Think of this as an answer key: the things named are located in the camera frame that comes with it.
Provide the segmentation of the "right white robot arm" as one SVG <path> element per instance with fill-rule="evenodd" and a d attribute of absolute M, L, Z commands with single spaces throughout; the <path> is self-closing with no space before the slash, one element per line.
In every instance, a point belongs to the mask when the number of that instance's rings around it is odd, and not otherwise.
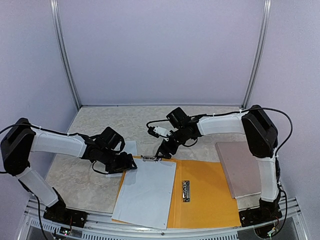
<path fill-rule="evenodd" d="M 271 202 L 279 194 L 276 174 L 278 130 L 266 114 L 266 108 L 253 105 L 249 109 L 230 113 L 189 116 L 178 107 L 166 116 L 166 121 L 175 130 L 159 126 L 148 127 L 150 135 L 163 138 L 156 154 L 165 159 L 175 155 L 178 147 L 185 145 L 187 141 L 196 141 L 202 136 L 229 133 L 245 135 L 248 149 L 258 162 L 260 198 L 266 202 L 257 208 L 255 216 L 260 222 L 266 222 L 275 214 L 276 209 Z"/>

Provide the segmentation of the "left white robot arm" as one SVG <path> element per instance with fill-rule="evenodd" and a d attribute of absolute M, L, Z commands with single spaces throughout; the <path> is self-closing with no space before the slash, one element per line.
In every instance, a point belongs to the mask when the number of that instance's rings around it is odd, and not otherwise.
<path fill-rule="evenodd" d="M 4 173 L 16 178 L 25 189 L 38 198 L 57 221 L 63 223 L 70 218 L 70 211 L 64 207 L 60 194 L 47 183 L 34 167 L 31 157 L 36 155 L 63 155 L 101 163 L 101 175 L 119 174 L 136 170 L 132 154 L 125 152 L 125 140 L 111 127 L 101 133 L 87 135 L 80 132 L 59 132 L 32 124 L 27 118 L 0 131 L 0 155 Z"/>

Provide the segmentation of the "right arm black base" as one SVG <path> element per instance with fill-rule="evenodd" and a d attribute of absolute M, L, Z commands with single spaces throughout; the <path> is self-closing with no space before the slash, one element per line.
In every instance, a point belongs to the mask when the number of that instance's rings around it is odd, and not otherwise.
<path fill-rule="evenodd" d="M 280 219 L 283 215 L 279 201 L 279 198 L 272 202 L 260 198 L 259 207 L 241 210 L 239 212 L 241 226 L 248 227 Z"/>

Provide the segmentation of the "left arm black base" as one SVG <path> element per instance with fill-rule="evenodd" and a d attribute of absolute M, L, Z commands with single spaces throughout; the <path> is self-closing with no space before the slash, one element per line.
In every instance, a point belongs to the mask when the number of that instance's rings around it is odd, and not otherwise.
<path fill-rule="evenodd" d="M 53 190 L 57 194 L 58 201 L 53 206 L 45 208 L 43 218 L 70 227 L 84 228 L 88 213 L 67 208 L 61 195 L 55 189 Z"/>

